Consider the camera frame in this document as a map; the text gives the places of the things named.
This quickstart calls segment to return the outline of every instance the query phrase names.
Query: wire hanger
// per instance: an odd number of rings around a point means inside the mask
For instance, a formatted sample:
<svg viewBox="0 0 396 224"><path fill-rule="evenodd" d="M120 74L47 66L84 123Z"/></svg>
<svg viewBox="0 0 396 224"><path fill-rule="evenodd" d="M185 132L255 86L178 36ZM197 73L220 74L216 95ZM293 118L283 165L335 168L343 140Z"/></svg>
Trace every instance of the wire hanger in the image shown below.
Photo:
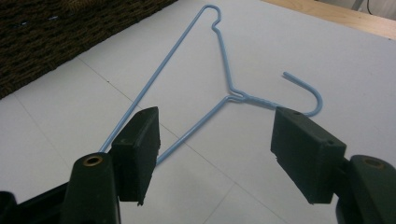
<svg viewBox="0 0 396 224"><path fill-rule="evenodd" d="M227 84L228 84L228 89L231 94L225 96L215 107L213 107L203 118L201 118L195 125L193 125L186 133L184 133L172 146L170 146L165 152L157 159L157 165L163 162L166 158L169 157L181 144L183 144L191 135L193 135L198 129L200 129L208 120L210 120L213 115L215 115L227 102L240 102L240 103L247 103L247 104L252 104L252 105L259 105L268 109L276 109L279 105L277 103L252 96L250 94L247 94L244 91L240 91L236 89L233 86L233 81L231 79L231 72L230 72L230 66L228 64L228 59L227 59L227 54L226 50L224 47L224 42L221 36L221 31L216 27L216 25L221 21L221 11L218 7L213 6L213 5L206 5L202 7L202 9L198 12L198 14L195 16L195 18L192 20L190 25L187 27L187 29L184 31L184 33L181 35L179 40L176 42L176 44L172 47L172 49L169 51L169 53L166 55L166 57L163 59L163 62L160 64L160 66L157 68L157 70L154 72L146 86L143 88L143 90L137 95L136 99L134 102L131 104L131 106L128 108L128 110L125 112L124 116L121 118L117 126L114 128L113 132L110 134L110 136L107 138L107 140L104 142L102 147L100 148L99 152L105 152L108 148L108 146L111 144L111 142L114 140L114 138L117 136L118 132L124 125L124 123L127 121L127 119L131 116L132 112L134 109L137 107L138 103L140 100L143 98L143 96L146 94L146 92L149 90L149 87L151 84L154 82L154 80L157 78L157 76L161 73L163 68L166 66L168 61L171 59L177 48L180 46L181 42L184 40L184 38L187 36L193 25L198 21L200 16L203 14L203 12L207 8L213 8L218 12L218 18L212 23L212 30L216 33L218 40L219 40L219 46L221 49L221 56L223 60L223 65L225 68L225 75L227 79ZM290 73L283 73L283 78L287 79L288 81L293 82L294 84L312 92L314 96L317 99L317 106L314 110L310 112L304 113L308 117L315 116L323 107L323 100L320 96L320 93L315 90L312 86L309 84L303 82L299 78L293 76Z"/></svg>

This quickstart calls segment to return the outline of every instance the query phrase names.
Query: black plastic part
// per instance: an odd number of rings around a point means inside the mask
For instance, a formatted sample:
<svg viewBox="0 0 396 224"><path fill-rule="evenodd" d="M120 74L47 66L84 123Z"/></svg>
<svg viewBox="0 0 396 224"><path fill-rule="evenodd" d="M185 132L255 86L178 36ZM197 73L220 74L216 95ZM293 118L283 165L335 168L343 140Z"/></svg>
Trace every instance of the black plastic part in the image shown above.
<svg viewBox="0 0 396 224"><path fill-rule="evenodd" d="M108 154L93 153L75 162L60 223L120 223L113 163Z"/></svg>
<svg viewBox="0 0 396 224"><path fill-rule="evenodd" d="M15 198L12 199L0 196L1 203L8 200L7 208L0 208L0 224L53 224L59 223L62 203L64 202L64 195L66 193L67 183L61 186L46 191L34 198L20 203L15 203Z"/></svg>
<svg viewBox="0 0 396 224"><path fill-rule="evenodd" d="M120 201L143 204L160 149L158 107L136 113L112 143Z"/></svg>
<svg viewBox="0 0 396 224"><path fill-rule="evenodd" d="M300 112L278 107L271 151L309 203L330 203L347 146Z"/></svg>
<svg viewBox="0 0 396 224"><path fill-rule="evenodd" d="M364 223L396 223L396 170L369 156L353 156L347 172Z"/></svg>
<svg viewBox="0 0 396 224"><path fill-rule="evenodd" d="M0 191L0 223L11 223L16 206L12 193Z"/></svg>

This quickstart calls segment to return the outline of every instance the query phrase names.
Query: dark wicker surface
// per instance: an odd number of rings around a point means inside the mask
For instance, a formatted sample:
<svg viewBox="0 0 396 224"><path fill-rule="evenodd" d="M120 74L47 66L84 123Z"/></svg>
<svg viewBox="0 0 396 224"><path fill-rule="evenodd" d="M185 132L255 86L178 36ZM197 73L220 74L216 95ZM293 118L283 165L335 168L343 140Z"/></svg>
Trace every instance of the dark wicker surface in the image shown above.
<svg viewBox="0 0 396 224"><path fill-rule="evenodd" d="M0 0L0 99L176 0Z"/></svg>

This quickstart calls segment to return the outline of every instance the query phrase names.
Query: white tabletop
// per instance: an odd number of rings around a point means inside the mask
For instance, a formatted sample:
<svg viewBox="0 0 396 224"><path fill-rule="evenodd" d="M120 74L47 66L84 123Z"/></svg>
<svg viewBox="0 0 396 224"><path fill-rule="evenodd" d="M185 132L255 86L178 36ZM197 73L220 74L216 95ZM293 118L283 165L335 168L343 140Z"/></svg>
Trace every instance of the white tabletop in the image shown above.
<svg viewBox="0 0 396 224"><path fill-rule="evenodd" d="M68 181L95 152L196 13L222 11L236 88L302 112L363 154L396 164L396 43L258 0L179 1L112 36L0 101L0 189L19 202ZM228 94L208 10L140 108L160 109L167 149ZM123 223L336 223L311 205L270 151L273 110L229 103L153 174L143 207L122 203Z"/></svg>

